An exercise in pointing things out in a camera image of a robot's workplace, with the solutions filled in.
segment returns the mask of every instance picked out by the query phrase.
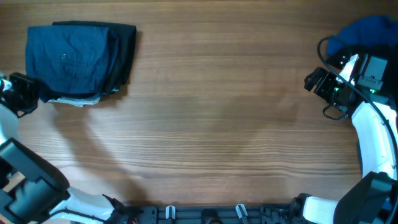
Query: folded clothing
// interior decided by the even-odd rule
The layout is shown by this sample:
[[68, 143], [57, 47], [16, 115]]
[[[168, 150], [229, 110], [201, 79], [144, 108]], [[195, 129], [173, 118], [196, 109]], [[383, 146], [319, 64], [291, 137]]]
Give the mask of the folded clothing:
[[119, 37], [119, 54], [112, 72], [106, 79], [103, 86], [104, 94], [111, 94], [118, 91], [121, 85], [126, 84], [129, 78], [134, 51], [136, 49], [137, 28], [127, 24], [116, 24], [110, 22], [91, 21], [65, 21], [53, 22], [53, 25], [93, 26], [109, 27]]
[[26, 72], [40, 80], [43, 102], [87, 98], [102, 92], [118, 51], [119, 37], [109, 27], [30, 27]]

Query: wood grain surface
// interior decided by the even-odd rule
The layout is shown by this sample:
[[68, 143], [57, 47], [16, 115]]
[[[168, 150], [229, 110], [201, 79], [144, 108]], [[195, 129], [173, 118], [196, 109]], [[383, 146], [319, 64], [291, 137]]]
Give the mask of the wood grain surface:
[[135, 204], [340, 199], [361, 178], [351, 121], [303, 88], [317, 42], [397, 12], [376, 1], [154, 1], [0, 5], [0, 70], [25, 72], [28, 26], [138, 29], [129, 84], [94, 106], [40, 103], [23, 143], [72, 186]]

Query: blue cloth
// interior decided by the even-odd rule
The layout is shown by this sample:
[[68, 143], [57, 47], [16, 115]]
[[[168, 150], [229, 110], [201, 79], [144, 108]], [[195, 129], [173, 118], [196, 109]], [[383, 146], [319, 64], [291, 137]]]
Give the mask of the blue cloth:
[[109, 27], [28, 28], [26, 72], [41, 81], [40, 98], [86, 98], [101, 92], [119, 51]]
[[[398, 44], [398, 22], [387, 16], [369, 16], [342, 29], [338, 37], [348, 45], [374, 47], [387, 44], [393, 47]], [[338, 41], [330, 40], [327, 54], [334, 55], [343, 47]]]

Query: blue fabric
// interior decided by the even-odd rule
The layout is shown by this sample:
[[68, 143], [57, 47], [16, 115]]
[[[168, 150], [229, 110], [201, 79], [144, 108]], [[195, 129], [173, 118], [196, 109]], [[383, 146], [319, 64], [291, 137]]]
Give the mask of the blue fabric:
[[[398, 22], [387, 16], [369, 16], [360, 19], [340, 31], [338, 37], [348, 45], [388, 44], [390, 47], [398, 44]], [[327, 48], [328, 55], [334, 55], [344, 46], [336, 40], [330, 40]]]
[[28, 28], [26, 72], [41, 80], [40, 98], [85, 98], [101, 92], [119, 51], [109, 27], [42, 26]]

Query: wooden table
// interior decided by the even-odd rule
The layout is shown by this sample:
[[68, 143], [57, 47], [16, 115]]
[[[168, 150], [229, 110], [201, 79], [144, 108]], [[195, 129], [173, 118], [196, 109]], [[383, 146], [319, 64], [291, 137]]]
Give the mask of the wooden table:
[[0, 5], [0, 70], [25, 72], [28, 26], [137, 26], [129, 84], [95, 106], [40, 103], [23, 143], [72, 186], [134, 204], [338, 200], [361, 178], [351, 121], [303, 88], [318, 41], [396, 3], [154, 1]]

